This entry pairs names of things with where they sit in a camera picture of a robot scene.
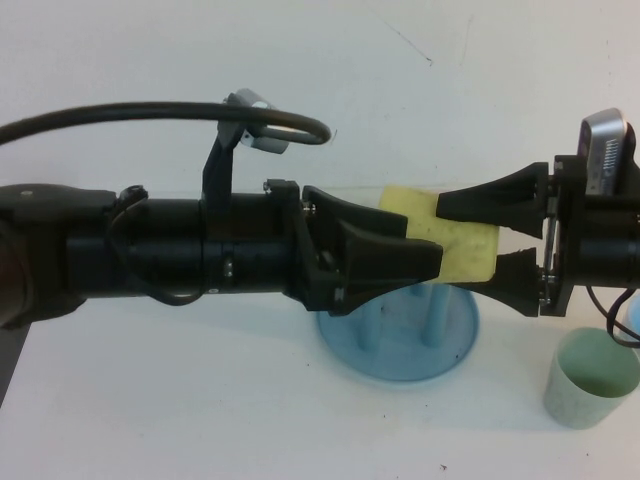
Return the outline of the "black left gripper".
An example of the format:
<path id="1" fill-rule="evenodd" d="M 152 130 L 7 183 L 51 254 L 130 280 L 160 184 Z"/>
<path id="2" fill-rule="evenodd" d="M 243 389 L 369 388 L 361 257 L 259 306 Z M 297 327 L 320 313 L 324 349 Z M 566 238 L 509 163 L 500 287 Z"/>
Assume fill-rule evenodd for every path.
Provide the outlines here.
<path id="1" fill-rule="evenodd" d="M 439 276 L 443 247 L 406 238 L 406 217 L 305 186 L 315 209 L 306 220 L 297 183 L 269 180 L 259 194 L 203 203 L 206 294 L 278 292 L 308 311 L 347 315 L 385 293 Z M 338 251 L 338 270 L 317 251 Z"/>

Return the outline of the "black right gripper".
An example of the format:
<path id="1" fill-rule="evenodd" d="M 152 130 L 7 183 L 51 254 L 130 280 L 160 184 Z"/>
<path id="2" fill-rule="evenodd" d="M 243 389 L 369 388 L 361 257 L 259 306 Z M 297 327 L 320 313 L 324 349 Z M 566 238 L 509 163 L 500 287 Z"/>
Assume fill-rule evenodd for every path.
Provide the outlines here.
<path id="1" fill-rule="evenodd" d="M 587 192 L 587 162 L 557 156 L 549 219 L 555 248 L 545 257 L 543 299 L 535 247 L 499 254 L 487 296 L 525 317 L 563 316 L 576 286 L 639 287 L 639 168 L 624 173 L 614 195 Z M 509 228 L 541 239 L 546 164 L 535 162 L 492 182 L 441 193 L 436 216 Z"/>

